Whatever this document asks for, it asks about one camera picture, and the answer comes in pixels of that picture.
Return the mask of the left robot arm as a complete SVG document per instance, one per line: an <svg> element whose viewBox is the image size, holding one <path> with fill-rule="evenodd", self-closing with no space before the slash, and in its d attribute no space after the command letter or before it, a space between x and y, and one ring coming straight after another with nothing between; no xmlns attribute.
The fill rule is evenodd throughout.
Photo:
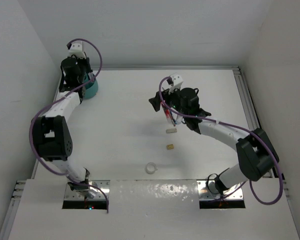
<svg viewBox="0 0 300 240"><path fill-rule="evenodd" d="M91 79L92 69L88 57L80 58L72 54L60 64L61 80L53 104L33 124L32 142L40 159L58 168L66 176L71 190L88 189L90 172L71 159L74 146L67 121L78 107L86 93L84 80Z"/></svg>

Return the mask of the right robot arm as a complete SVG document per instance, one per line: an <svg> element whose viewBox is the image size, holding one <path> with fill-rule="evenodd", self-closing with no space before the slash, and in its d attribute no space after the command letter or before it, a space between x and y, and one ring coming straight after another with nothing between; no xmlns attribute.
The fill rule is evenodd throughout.
<svg viewBox="0 0 300 240"><path fill-rule="evenodd" d="M217 122L211 118L211 113L200 107L198 92L197 88L189 87L166 89L148 101L156 112L161 108L168 114L178 112L190 130L211 137L237 153L238 163L218 174L210 184L214 194L222 195L241 182L258 181L279 162L266 132L261 128L248 131Z"/></svg>

